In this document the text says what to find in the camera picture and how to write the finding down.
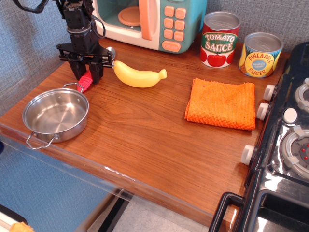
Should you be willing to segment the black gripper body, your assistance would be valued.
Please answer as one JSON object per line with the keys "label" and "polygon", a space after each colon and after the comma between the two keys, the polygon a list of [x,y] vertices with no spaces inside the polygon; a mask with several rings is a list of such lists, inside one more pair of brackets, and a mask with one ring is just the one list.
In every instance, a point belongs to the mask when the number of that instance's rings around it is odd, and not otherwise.
{"label": "black gripper body", "polygon": [[79,29],[70,27],[66,29],[71,42],[56,46],[62,60],[80,61],[85,64],[98,63],[108,68],[114,66],[114,53],[99,44],[102,36],[98,34],[96,26],[88,24]]}

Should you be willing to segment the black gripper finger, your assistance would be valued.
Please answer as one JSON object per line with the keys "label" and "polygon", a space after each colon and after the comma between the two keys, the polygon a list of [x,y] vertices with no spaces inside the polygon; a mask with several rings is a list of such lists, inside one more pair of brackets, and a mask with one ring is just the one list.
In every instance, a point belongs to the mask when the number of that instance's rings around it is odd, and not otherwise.
{"label": "black gripper finger", "polygon": [[69,60],[69,65],[77,80],[80,80],[81,77],[86,73],[86,65],[79,61]]}
{"label": "black gripper finger", "polygon": [[91,63],[89,64],[89,69],[92,76],[93,84],[98,84],[101,77],[103,76],[103,65],[101,63]]}

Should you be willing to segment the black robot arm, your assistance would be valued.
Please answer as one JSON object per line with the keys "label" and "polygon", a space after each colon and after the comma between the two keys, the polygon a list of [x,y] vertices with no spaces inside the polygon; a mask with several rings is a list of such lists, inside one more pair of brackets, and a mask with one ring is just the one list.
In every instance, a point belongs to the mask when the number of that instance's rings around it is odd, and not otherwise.
{"label": "black robot arm", "polygon": [[89,70],[94,84],[103,76],[104,68],[113,67],[113,52],[99,44],[105,38],[105,32],[98,33],[97,23],[103,23],[93,15],[91,0],[57,0],[56,4],[66,21],[66,31],[70,43],[58,44],[59,57],[69,63],[73,74],[80,80]]}

